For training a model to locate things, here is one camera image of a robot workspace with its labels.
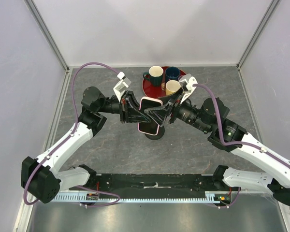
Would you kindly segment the black phone stand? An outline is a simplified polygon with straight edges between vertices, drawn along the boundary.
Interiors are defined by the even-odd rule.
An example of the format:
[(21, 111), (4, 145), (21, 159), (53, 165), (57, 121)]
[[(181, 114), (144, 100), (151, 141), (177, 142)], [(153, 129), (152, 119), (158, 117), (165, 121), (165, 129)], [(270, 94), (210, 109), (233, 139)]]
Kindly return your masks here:
[(162, 126), (162, 127), (159, 127), (157, 135), (145, 134), (145, 136), (148, 139), (155, 141), (155, 140), (161, 139), (164, 136), (164, 134), (165, 134), (165, 127)]

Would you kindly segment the phone with pink case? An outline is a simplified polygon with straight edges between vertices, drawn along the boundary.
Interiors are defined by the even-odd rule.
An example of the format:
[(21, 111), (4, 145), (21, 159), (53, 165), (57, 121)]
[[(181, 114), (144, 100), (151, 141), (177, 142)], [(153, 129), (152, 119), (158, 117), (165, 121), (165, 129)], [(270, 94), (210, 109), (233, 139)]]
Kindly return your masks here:
[[(163, 102), (161, 100), (150, 98), (150, 97), (142, 97), (140, 101), (139, 109), (141, 111), (144, 111), (145, 109), (159, 107), (162, 105), (163, 105)], [(138, 131), (146, 135), (156, 136), (159, 132), (159, 128), (160, 128), (159, 125), (152, 119), (150, 120), (150, 122), (138, 123)]]

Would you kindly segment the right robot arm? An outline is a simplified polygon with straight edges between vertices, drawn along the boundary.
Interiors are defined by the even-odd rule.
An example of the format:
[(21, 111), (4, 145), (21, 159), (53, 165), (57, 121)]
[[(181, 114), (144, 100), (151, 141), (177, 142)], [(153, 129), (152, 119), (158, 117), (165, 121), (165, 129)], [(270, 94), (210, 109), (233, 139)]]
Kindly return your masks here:
[(266, 191), (272, 193), (279, 202), (290, 206), (290, 160), (227, 119), (230, 110), (219, 98), (211, 96), (198, 109), (190, 104), (186, 96), (177, 94), (164, 99), (143, 97), (140, 110), (153, 120), (155, 136), (168, 116), (170, 123), (180, 119), (208, 134), (208, 141), (214, 147), (248, 160), (262, 169), (261, 173), (256, 173), (219, 166), (211, 179), (215, 189), (223, 190), (229, 186)]

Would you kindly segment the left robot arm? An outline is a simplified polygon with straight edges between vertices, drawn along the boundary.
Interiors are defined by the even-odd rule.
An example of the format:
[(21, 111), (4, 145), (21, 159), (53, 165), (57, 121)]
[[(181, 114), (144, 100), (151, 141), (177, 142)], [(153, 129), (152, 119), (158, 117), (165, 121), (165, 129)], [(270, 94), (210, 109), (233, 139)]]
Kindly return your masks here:
[(82, 112), (76, 116), (72, 128), (51, 148), (36, 158), (26, 157), (21, 166), (21, 187), (23, 200), (27, 195), (37, 201), (48, 203), (63, 190), (83, 187), (91, 190), (96, 186), (96, 172), (86, 165), (61, 171), (61, 167), (77, 149), (91, 140), (104, 126), (107, 118), (103, 113), (118, 114), (120, 120), (128, 123), (152, 123), (153, 119), (136, 101), (132, 91), (123, 91), (120, 97), (105, 97), (96, 87), (89, 87), (83, 93)]

